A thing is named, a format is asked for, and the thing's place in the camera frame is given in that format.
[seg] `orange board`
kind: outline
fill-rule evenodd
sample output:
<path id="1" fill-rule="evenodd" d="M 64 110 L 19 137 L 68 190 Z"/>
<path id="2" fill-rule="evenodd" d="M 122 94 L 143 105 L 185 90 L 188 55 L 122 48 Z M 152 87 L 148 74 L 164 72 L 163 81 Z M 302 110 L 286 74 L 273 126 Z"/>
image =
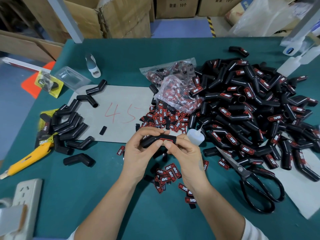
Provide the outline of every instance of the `orange board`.
<path id="1" fill-rule="evenodd" d="M 46 64 L 45 66 L 43 66 L 43 68 L 52 70 L 55 63 L 56 63 L 55 61 L 51 61 L 48 64 Z M 41 92 L 41 88 L 39 88 L 35 85 L 35 80 L 36 80 L 37 76 L 38 76 L 38 72 L 34 73 L 33 75 L 31 75 L 30 77 L 28 77 L 25 81 L 23 81 L 21 83 L 21 87 L 24 90 L 26 90 L 28 93 L 30 93 L 31 96 L 34 97 L 35 99 L 38 97 L 39 93 Z"/>

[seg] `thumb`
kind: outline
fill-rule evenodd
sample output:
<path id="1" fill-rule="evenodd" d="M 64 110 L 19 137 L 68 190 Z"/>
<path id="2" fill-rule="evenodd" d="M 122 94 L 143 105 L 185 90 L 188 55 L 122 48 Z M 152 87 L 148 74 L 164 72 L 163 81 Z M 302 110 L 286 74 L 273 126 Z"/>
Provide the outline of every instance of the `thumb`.
<path id="1" fill-rule="evenodd" d="M 163 144 L 166 149 L 168 149 L 168 151 L 178 159 L 178 161 L 184 157 L 185 154 L 171 141 L 165 140 Z"/>
<path id="2" fill-rule="evenodd" d="M 158 151 L 162 144 L 162 140 L 157 140 L 152 143 L 143 153 L 150 159 Z"/>

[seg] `left hand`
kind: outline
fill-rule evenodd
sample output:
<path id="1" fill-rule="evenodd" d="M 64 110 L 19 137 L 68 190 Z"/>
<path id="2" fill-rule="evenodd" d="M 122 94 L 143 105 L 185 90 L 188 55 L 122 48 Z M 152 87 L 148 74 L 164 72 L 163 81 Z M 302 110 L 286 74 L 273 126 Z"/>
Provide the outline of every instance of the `left hand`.
<path id="1" fill-rule="evenodd" d="M 143 178 L 150 158 L 163 144 L 162 140 L 157 140 L 148 148 L 142 148 L 140 140 L 147 135 L 159 136 L 169 133 L 169 130 L 164 131 L 155 127 L 143 127 L 134 133 L 125 146 L 124 163 L 120 177 L 137 184 Z"/>

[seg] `yellow box cutter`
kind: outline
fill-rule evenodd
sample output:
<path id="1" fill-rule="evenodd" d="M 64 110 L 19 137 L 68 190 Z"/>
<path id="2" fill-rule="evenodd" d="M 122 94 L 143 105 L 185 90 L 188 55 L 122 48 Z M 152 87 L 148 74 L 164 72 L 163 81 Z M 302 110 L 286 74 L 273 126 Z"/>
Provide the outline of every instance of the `yellow box cutter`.
<path id="1" fill-rule="evenodd" d="M 53 146 L 54 144 L 52 142 L 45 142 L 41 144 L 36 149 L 34 149 L 34 151 L 31 152 L 28 156 L 22 158 L 20 161 L 11 165 L 8 170 L 6 170 L 3 174 L 0 175 L 0 180 L 8 176 L 12 176 L 20 172 L 21 170 L 25 169 L 26 167 L 30 166 L 31 164 L 35 163 L 36 161 L 39 161 L 41 158 L 46 156 L 51 151 L 50 148 Z"/>

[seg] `white power strip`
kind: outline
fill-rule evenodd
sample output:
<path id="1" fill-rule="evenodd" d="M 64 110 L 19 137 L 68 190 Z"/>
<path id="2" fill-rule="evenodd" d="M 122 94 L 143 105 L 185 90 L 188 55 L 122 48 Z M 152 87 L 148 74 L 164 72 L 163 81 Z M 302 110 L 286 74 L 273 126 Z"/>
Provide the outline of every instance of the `white power strip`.
<path id="1" fill-rule="evenodd" d="M 32 240 L 41 193 L 42 179 L 36 178 L 18 183 L 12 206 L 25 204 L 25 223 L 18 233 L 6 234 L 4 240 Z"/>

